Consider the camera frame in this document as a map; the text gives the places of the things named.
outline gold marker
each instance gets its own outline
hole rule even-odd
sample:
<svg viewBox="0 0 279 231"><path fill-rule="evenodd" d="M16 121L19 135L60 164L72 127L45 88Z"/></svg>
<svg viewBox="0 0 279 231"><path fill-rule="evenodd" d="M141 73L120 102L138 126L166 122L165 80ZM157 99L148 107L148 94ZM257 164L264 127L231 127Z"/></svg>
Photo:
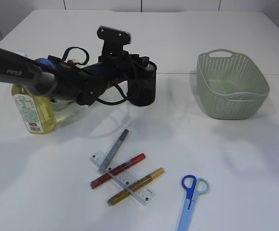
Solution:
<svg viewBox="0 0 279 231"><path fill-rule="evenodd" d="M151 181L153 181L155 178L159 177L164 173L164 169L161 167L158 170L152 172L151 174L145 176L144 178L140 179L139 181L135 182L132 184L129 189L132 190L133 192L139 190L140 188L144 187L145 185L149 184ZM128 190L123 190L120 193L114 195L111 197L107 203L109 206L113 206L123 199L127 198L131 193Z"/></svg>

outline transparent ruler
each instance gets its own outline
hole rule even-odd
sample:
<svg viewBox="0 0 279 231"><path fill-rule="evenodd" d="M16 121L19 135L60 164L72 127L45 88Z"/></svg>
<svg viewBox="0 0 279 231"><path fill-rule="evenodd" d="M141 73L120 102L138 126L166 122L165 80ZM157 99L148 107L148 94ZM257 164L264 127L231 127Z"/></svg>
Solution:
<svg viewBox="0 0 279 231"><path fill-rule="evenodd" d="M106 158L106 154L102 151L97 151L96 153L94 153L91 157L90 157L90 161L95 164L98 168L101 166L102 162L104 161L104 159ZM127 170L121 172L120 174L114 176L110 173L110 170L118 167L120 164L115 162L115 161L111 161L111 163L109 164L109 166L106 169L102 170L104 171L104 173L109 174L112 179L123 189L126 189L127 191L129 191L132 196L138 201L140 202L142 205L146 205L150 202L150 200L154 197L155 193L148 189L147 187L143 187L135 192L133 192L132 190L130 190L128 187L130 185L132 185L133 183L137 182L138 179L136 177L134 177L131 173L129 173Z"/></svg>

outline red marker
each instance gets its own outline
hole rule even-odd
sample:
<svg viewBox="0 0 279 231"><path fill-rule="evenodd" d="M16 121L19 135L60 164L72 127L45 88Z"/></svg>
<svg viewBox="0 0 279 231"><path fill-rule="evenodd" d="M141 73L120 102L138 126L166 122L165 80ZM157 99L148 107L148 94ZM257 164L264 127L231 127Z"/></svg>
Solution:
<svg viewBox="0 0 279 231"><path fill-rule="evenodd" d="M113 170L110 171L112 175L118 175L119 173L123 172L124 170L127 170L128 168L136 165L143 159L145 159L145 154L141 153L138 156L132 158L128 162L125 162L124 164L114 168ZM111 179L111 176L109 174L104 174L100 176L98 179L95 179L90 183L90 186L92 189L95 189L96 187L100 186L101 184L104 184L106 181L109 181Z"/></svg>

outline yellow liquid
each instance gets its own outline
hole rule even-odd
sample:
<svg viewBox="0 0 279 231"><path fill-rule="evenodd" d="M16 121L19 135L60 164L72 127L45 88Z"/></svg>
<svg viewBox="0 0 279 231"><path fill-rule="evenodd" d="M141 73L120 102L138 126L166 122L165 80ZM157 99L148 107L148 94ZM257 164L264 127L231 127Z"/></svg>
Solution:
<svg viewBox="0 0 279 231"><path fill-rule="evenodd" d="M48 98L35 96L31 94L24 86L14 84L12 87L12 96L17 94L28 95L34 100L34 104L40 118L43 132L29 132L33 134L48 134L52 132L56 126L56 117L54 115L50 100Z"/></svg>

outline red cap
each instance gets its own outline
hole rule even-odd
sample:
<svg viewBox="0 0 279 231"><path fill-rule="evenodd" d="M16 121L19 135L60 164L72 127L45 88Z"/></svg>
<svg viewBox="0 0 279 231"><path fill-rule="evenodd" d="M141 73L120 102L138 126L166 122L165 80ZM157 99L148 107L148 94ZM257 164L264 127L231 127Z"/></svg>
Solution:
<svg viewBox="0 0 279 231"><path fill-rule="evenodd" d="M136 165L138 162L142 161L143 159L145 159L145 154L141 153L138 156L135 156L133 159L131 159L132 163L134 165Z"/></svg>

